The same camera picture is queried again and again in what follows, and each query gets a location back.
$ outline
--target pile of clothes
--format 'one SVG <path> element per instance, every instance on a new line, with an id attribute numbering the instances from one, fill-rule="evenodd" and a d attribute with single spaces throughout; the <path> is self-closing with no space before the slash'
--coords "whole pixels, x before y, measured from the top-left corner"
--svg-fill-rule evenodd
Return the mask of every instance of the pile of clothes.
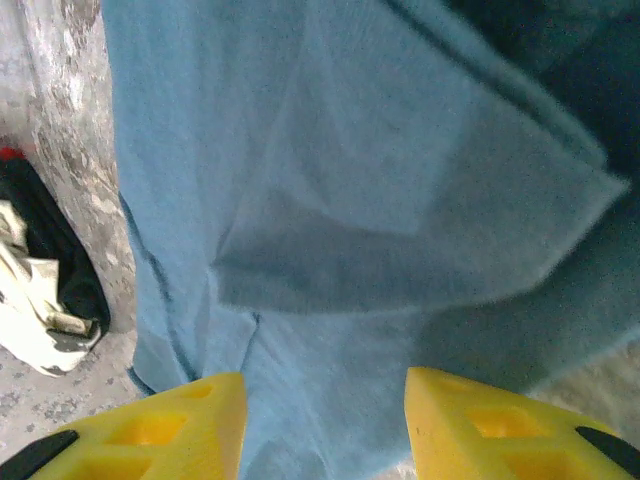
<path id="1" fill-rule="evenodd" d="M 72 370 L 109 328 L 82 244 L 23 154 L 0 149 L 0 345 L 39 372 Z"/>

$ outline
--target yellow plastic object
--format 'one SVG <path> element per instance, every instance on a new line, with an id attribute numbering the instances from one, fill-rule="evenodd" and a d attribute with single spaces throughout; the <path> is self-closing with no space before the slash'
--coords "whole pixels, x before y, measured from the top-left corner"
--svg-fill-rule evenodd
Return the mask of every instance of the yellow plastic object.
<path id="1" fill-rule="evenodd" d="M 79 439 L 32 480 L 234 480 L 247 422 L 242 375 L 215 375 L 65 425 Z"/>
<path id="2" fill-rule="evenodd" d="M 630 480 L 575 432 L 587 417 L 430 368 L 407 374 L 405 414 L 421 480 Z"/>

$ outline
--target blue cloth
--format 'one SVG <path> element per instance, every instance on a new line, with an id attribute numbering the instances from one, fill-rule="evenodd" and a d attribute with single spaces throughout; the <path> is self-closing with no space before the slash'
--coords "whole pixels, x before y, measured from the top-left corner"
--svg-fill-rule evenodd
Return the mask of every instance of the blue cloth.
<path id="1" fill-rule="evenodd" d="M 241 479 L 401 460 L 409 366 L 525 391 L 637 330 L 635 197 L 593 229 L 605 151 L 440 3 L 103 12 L 134 371 L 244 373 Z"/>

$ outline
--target gray floor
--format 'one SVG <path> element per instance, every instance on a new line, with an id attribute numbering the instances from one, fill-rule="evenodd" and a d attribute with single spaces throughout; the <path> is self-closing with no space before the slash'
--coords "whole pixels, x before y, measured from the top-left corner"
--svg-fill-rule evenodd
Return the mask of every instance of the gray floor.
<path id="1" fill-rule="evenodd" d="M 137 395 L 124 373 L 135 342 L 134 266 L 117 199 L 98 0 L 23 0 L 22 11 L 14 5 L 0 0 L 0 137 L 21 139 L 54 192 L 94 261 L 114 323 L 93 354 L 60 379 L 0 349 L 0 462 L 45 432 Z M 639 396 L 637 343 L 539 394 L 610 423 L 637 444 Z M 403 467 L 384 478 L 414 477 Z"/>

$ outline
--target red object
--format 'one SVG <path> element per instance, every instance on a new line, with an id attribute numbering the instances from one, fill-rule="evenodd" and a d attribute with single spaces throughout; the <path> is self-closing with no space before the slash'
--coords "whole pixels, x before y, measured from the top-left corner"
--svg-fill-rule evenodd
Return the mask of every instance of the red object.
<path id="1" fill-rule="evenodd" d="M 25 159 L 24 153 L 22 153 L 22 151 L 20 150 L 17 150 L 11 147 L 0 148 L 0 161 L 8 162 L 9 160 L 13 160 L 16 158 L 20 158 L 24 160 Z"/>

